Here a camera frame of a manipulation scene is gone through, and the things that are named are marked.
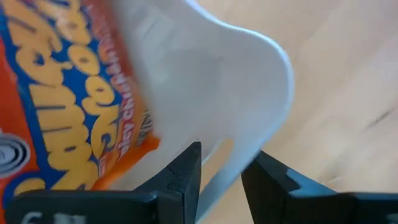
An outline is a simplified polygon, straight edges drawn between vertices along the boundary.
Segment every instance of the chip bag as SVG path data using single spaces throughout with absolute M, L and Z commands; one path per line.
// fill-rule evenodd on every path
M 106 189 L 159 140 L 104 1 L 1 0 L 0 194 Z

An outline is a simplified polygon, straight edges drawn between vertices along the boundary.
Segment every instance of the yellow lettering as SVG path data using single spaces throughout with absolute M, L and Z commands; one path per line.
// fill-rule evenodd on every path
M 54 49 L 57 52 L 62 50 L 62 43 L 60 39 L 52 30 L 51 26 L 47 24 L 45 19 L 41 18 L 38 14 L 36 14 L 33 10 L 20 1 L 2 0 L 1 2 L 7 16 L 18 20 L 21 24 L 24 24 L 28 29 L 30 29 L 31 35 L 24 37 L 24 33 L 17 35 L 17 33 L 10 28 L 13 39 L 34 37 L 32 41 L 37 39 L 44 40 L 45 44 L 49 45 L 51 49 Z
M 71 69 L 72 65 L 68 62 L 59 63 L 51 57 L 52 50 L 62 49 L 55 32 L 45 20 L 19 1 L 4 1 L 4 8 L 7 15 L 15 19 L 8 22 L 8 27 L 13 43 L 20 47 L 16 54 L 18 64 L 38 82 L 61 84 L 62 69 Z
M 97 56 L 89 48 L 72 45 L 68 49 L 68 56 L 81 72 L 87 75 L 98 75 L 100 72 L 101 68 Z
M 98 168 L 96 164 L 87 161 L 84 165 L 69 170 L 51 189 L 77 189 L 83 184 L 85 185 L 85 189 L 90 189 L 97 179 Z
M 58 63 L 51 57 L 42 57 L 42 65 L 38 54 L 28 47 L 21 47 L 16 55 L 17 62 L 34 80 L 46 85 L 60 85 L 63 82 L 62 69 L 71 69 L 68 62 Z
M 84 122 L 84 112 L 75 105 L 76 97 L 66 87 L 30 85 L 29 89 L 38 107 L 37 117 L 42 131 L 70 128 Z
M 86 20 L 80 12 L 80 1 L 69 0 L 69 6 L 48 0 L 36 0 L 37 8 L 46 16 L 55 20 L 59 32 L 70 42 L 87 45 L 91 35 L 86 28 Z
M 26 191 L 30 190 L 40 190 L 45 188 L 45 183 L 40 178 L 29 178 L 24 180 L 22 183 L 18 185 L 18 187 L 14 191 L 14 195 L 19 195 Z
M 81 102 L 84 110 L 89 114 L 99 115 L 91 131 L 91 146 L 98 159 L 105 147 L 116 144 L 118 126 L 115 121 L 119 116 L 119 105 L 105 106 L 113 102 L 114 92 L 101 77 L 88 77 L 86 90 L 89 97 Z M 109 136 L 108 142 L 104 141 L 105 136 Z
M 83 124 L 44 133 L 49 164 L 57 170 L 80 169 L 91 156 L 90 144 L 86 142 L 88 129 Z

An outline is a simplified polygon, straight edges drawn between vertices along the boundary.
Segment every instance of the white scoop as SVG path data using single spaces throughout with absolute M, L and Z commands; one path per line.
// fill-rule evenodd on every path
M 205 160 L 220 140 L 234 140 L 200 195 L 199 220 L 286 118 L 294 85 L 288 56 L 273 40 L 225 24 L 193 1 L 113 6 L 162 139 L 128 173 L 129 186 L 156 175 L 193 141 L 202 142 Z

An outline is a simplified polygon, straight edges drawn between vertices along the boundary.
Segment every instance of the snack bag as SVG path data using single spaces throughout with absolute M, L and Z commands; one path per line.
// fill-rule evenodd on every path
M 0 0 L 0 196 L 105 189 L 157 148 L 99 0 Z

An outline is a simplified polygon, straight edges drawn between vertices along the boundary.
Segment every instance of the light wood background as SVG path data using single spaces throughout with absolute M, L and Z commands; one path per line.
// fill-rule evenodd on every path
M 397 0 L 197 1 L 290 55 L 295 101 L 267 153 L 338 191 L 398 192 Z M 240 180 L 205 223 L 252 223 Z

